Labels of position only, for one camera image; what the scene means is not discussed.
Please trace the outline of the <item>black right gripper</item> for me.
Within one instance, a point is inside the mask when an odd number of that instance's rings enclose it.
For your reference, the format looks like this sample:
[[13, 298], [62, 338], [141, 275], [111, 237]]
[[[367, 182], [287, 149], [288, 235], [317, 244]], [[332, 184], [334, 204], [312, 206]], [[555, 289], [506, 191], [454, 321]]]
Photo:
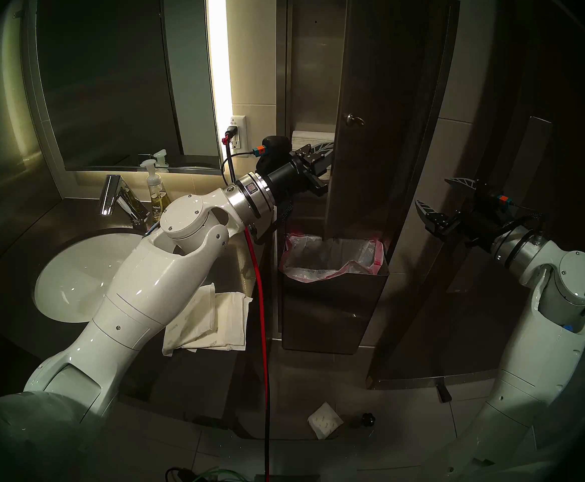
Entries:
[[[476, 191], [475, 179], [454, 177], [445, 182], [457, 191]], [[479, 246], [490, 252], [495, 241], [514, 229], [514, 217], [509, 212], [511, 199], [506, 195], [474, 195], [452, 217], [439, 213], [422, 201], [415, 208], [425, 229], [443, 240], [452, 233], [461, 234], [468, 248]]]

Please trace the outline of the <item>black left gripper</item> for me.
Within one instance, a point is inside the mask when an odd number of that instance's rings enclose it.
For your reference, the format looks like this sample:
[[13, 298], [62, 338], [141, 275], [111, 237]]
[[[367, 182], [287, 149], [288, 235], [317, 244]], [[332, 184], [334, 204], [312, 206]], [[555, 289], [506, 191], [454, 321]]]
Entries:
[[319, 179], [324, 174], [324, 158], [334, 150], [334, 142], [306, 144], [299, 152], [282, 152], [265, 156], [265, 181], [276, 205], [296, 195], [311, 193], [322, 197], [328, 183]]

